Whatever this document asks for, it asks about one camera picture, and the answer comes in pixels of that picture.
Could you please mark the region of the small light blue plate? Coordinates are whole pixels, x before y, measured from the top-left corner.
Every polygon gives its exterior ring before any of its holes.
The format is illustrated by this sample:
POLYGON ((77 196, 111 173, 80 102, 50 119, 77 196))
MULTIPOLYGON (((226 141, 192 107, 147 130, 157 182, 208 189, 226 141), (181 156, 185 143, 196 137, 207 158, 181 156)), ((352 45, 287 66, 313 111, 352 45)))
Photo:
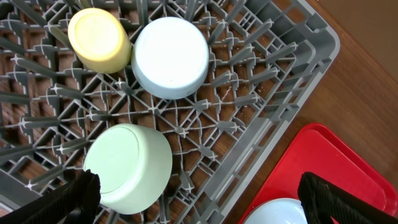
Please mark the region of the small light blue plate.
POLYGON ((203 84, 209 56, 207 41, 195 25, 177 17, 162 17, 139 34, 131 67, 140 86, 151 95, 178 100, 203 84))

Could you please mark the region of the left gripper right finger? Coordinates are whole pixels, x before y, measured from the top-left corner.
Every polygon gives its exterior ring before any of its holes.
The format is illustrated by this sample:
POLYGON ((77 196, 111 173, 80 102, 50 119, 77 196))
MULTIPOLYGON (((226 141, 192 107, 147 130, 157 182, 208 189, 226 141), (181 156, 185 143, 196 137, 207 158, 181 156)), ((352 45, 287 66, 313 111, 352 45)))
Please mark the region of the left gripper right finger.
POLYGON ((313 172, 302 174, 297 194, 308 224, 397 224, 397 218, 313 172))

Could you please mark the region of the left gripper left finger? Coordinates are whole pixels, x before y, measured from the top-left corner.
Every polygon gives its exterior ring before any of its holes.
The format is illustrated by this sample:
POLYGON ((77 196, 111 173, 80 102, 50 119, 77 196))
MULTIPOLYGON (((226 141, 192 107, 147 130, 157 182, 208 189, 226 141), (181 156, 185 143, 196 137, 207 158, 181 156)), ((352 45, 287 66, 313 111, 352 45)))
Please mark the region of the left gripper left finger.
POLYGON ((74 181, 1 217, 1 223, 92 224, 100 199, 99 175, 86 170, 74 181))

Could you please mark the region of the mint green bowl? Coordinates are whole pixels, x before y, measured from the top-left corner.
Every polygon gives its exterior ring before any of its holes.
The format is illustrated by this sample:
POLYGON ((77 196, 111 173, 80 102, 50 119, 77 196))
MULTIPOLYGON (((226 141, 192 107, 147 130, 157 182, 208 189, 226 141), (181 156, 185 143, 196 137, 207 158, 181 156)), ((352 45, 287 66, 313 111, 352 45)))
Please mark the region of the mint green bowl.
POLYGON ((131 215, 149 208, 164 192, 172 171, 172 150, 155 129, 117 124, 95 139, 83 169, 99 176, 100 204, 131 215))

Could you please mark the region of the yellow plastic cup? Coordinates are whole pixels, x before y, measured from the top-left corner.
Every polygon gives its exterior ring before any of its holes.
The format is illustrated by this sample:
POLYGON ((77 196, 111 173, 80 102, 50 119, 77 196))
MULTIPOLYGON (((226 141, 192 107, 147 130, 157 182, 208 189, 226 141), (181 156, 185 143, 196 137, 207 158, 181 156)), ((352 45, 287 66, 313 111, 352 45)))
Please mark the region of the yellow plastic cup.
POLYGON ((131 58, 131 42, 124 27, 103 9, 87 8, 72 16, 68 39, 80 61, 98 73, 118 72, 131 58))

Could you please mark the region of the large light blue plate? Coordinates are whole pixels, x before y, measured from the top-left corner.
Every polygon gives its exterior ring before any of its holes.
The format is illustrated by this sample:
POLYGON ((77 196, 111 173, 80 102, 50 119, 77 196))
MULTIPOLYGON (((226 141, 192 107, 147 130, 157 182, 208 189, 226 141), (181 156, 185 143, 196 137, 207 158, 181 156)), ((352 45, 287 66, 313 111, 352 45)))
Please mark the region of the large light blue plate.
POLYGON ((270 200, 254 209, 244 224, 307 224, 301 201, 293 198, 270 200))

